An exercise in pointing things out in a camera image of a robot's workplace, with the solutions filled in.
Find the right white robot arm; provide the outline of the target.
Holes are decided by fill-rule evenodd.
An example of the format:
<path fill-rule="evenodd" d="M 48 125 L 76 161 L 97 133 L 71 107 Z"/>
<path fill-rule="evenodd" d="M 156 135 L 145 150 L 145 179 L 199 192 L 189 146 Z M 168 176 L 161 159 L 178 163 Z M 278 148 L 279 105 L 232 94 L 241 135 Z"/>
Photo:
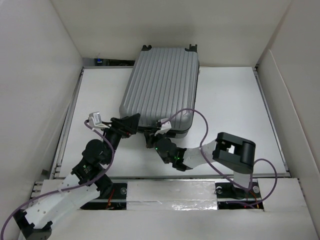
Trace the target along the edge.
<path fill-rule="evenodd" d="M 165 164 L 178 171 L 193 170 L 201 165 L 219 163 L 233 171 L 231 191 L 242 197 L 253 187 L 256 144 L 246 138 L 220 132 L 213 141 L 195 148 L 178 147 L 166 134 L 144 134 L 146 147 L 154 149 Z"/>

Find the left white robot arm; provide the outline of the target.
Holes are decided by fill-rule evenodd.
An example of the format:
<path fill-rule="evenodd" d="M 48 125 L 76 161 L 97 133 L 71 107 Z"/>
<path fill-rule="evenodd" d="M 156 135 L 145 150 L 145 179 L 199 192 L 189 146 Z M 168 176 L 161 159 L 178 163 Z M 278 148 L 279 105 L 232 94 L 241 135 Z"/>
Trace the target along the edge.
<path fill-rule="evenodd" d="M 86 144 L 81 160 L 56 190 L 35 197 L 37 203 L 13 214 L 26 240 L 47 240 L 59 219 L 93 199 L 111 194 L 113 182 L 106 172 L 112 166 L 121 139 L 137 133 L 140 116 L 137 113 L 103 122 L 98 112 L 89 115 L 84 124 L 99 138 Z"/>

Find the grey hard-shell suitcase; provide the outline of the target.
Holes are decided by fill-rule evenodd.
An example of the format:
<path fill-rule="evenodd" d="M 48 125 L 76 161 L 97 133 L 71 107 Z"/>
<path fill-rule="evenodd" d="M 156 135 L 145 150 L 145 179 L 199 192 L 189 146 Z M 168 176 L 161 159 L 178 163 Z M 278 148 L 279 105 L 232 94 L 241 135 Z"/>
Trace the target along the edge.
<path fill-rule="evenodd" d="M 168 118 L 168 136 L 184 138 L 193 123 L 199 71 L 197 45 L 143 45 L 119 106 L 120 117 L 140 114 L 141 133 L 156 130 L 158 121 Z"/>

